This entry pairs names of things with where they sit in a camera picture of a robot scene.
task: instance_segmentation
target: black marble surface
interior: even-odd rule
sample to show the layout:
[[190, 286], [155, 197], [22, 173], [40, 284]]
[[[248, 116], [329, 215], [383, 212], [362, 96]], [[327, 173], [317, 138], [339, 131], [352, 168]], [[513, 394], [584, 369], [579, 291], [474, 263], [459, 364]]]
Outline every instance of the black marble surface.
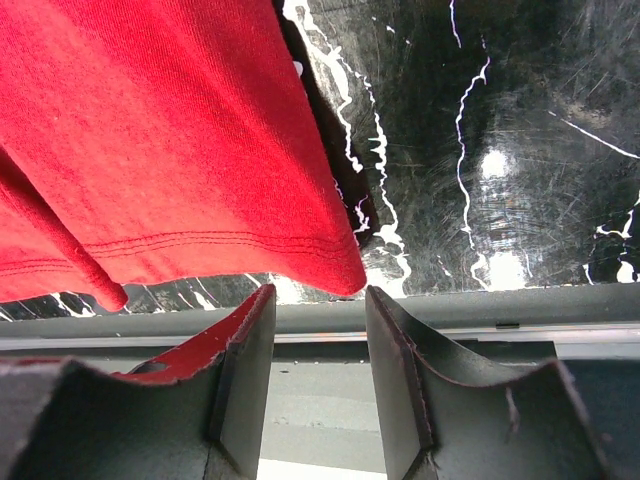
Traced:
[[[401, 297], [638, 280], [637, 2], [276, 8], [371, 284]], [[127, 286], [120, 313], [232, 307], [268, 281], [279, 303], [338, 300], [255, 274]], [[5, 320], [95, 313], [70, 293], [0, 306]]]

